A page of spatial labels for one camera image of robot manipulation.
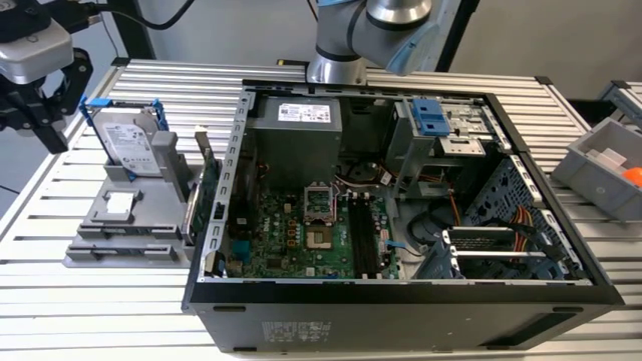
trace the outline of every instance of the blue clip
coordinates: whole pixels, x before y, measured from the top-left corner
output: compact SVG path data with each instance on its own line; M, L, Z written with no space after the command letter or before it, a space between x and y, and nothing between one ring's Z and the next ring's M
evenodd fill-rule
M113 105L113 100L109 98L93 98L89 101L89 106L93 108L107 108Z
M91 119L91 115L89 115L89 111L87 109L85 103L87 103L87 96L83 95L83 97L80 98L79 111L84 117L87 124L93 128L93 120Z
M422 135L446 137L450 134L449 122L437 100L414 99L412 116Z
M151 102L151 106L156 110L156 122L159 124L159 129L160 130L170 130L170 125L168 125L168 120L164 117L164 106L163 103L160 102L159 99L154 99L154 102Z
M386 239L386 246L391 246L394 248L406 248L406 245L402 242L395 242L390 239Z

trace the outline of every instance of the gray plastic holder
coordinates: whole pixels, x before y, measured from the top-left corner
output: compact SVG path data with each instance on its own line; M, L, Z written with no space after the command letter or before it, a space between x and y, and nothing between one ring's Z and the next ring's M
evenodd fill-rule
M642 135L607 118L567 149L553 178L615 219L642 220L642 189L622 176L625 169L642 167ZM606 166L593 155L611 151L625 161L621 158L613 166Z

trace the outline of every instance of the white wall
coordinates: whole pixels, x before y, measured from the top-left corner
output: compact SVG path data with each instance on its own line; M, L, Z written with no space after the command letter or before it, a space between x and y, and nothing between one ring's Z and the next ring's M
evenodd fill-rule
M154 23L172 17L184 0L139 0ZM275 65L310 60L316 23L306 0L198 0L168 30L150 30L156 58L182 62Z
M641 0L482 0L451 71L546 75L569 98L642 80Z

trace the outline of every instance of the blue plastic latch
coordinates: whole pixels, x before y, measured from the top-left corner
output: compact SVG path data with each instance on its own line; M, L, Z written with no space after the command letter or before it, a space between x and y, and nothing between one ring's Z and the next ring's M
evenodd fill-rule
M107 108L111 107L112 104L113 101L109 98L93 98L88 105L95 108Z
M156 110L156 123L159 124L159 130L170 130L168 120L164 117L164 107L159 99L154 99L151 106Z
M244 264L250 262L250 241L234 241L232 243L234 258L243 261Z
M450 134L449 122L437 100L414 99L412 115L422 135L445 137Z
M87 121L87 124L93 127L93 120L91 119L89 111L87 109L87 96L80 98L79 111Z
M406 244L403 244L402 242L394 242L390 239L386 240L386 246L391 246L395 248L406 248Z

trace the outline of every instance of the aluminum workbench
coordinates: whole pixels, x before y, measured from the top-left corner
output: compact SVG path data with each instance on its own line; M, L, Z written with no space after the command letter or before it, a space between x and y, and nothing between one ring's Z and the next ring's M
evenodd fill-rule
M179 150L200 161L195 125L208 127L224 154L243 78L303 81L302 67L240 67L131 61L113 66L93 96L166 104ZM567 144L586 131L557 89L533 77L370 70L370 85L494 93L534 158L550 173ZM68 127L71 150L48 156L0 221L0 359L214 359L220 355L198 317L180 312L187 269L67 269L60 264L105 177L93 131L80 117ZM609 361L642 359L642 223L611 221L553 182L577 228L607 270L626 308L525 352L485 359ZM263 359L474 359L479 353L314 353Z

